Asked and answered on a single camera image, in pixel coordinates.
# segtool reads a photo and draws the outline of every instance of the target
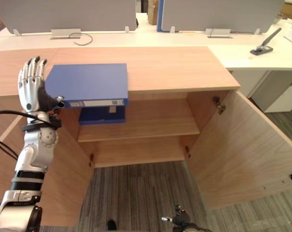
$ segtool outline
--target metal bracket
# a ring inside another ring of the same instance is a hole
[[[80,28],[75,29],[51,29],[52,33],[51,40],[59,39],[80,39],[80,33],[82,32]]]
[[[224,110],[226,109],[226,106],[222,105],[220,97],[217,97],[217,96],[213,97],[212,101],[219,109],[219,114],[221,115],[224,112]]]
[[[254,32],[254,35],[258,35],[259,33],[261,32],[261,29],[260,28],[257,28]]]
[[[130,27],[129,26],[125,26],[125,32],[129,33],[130,32]]]
[[[13,29],[13,33],[15,36],[21,36],[21,33],[17,29]]]
[[[208,38],[232,38],[230,29],[206,28]]]
[[[175,31],[176,31],[175,26],[171,26],[171,27],[170,27],[170,31],[169,31],[169,33],[175,33]]]

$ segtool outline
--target gray partition panel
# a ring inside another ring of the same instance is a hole
[[[136,29],[135,0],[0,0],[0,17],[10,33]]]
[[[162,29],[268,31],[284,0],[164,0]]]

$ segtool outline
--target cabinet door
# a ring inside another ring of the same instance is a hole
[[[17,116],[0,137],[19,153],[24,145],[21,126],[25,118]],[[59,128],[54,159],[42,186],[42,198],[37,204],[43,208],[42,225],[75,226],[84,196],[92,177],[89,159],[65,127]],[[11,185],[16,162],[0,150],[0,202]]]
[[[292,141],[239,91],[222,102],[192,146],[189,168],[219,208],[292,188]]]

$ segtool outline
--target wooden shelf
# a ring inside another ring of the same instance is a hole
[[[131,101],[125,123],[80,126],[78,142],[199,134],[186,99]]]
[[[96,142],[95,167],[184,160],[178,136]]]

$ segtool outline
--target wooden cabinet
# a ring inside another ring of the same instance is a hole
[[[216,96],[226,107],[222,114]],[[128,107],[124,124],[81,126],[78,141],[93,141],[95,167],[187,160],[210,208],[292,188],[292,141],[239,91],[130,105],[147,108]]]
[[[63,128],[40,202],[42,225],[75,225],[93,167],[186,160],[210,208],[292,188],[292,142],[235,90],[238,82],[207,48],[0,52],[0,95],[18,98],[18,69],[39,52],[52,54],[46,73],[53,64],[127,63],[130,100],[123,124],[79,126],[79,110],[61,111]],[[12,55],[18,58],[11,68],[1,69]],[[0,137],[16,151],[23,124],[15,118]],[[0,151],[0,200],[13,174],[14,162]]]

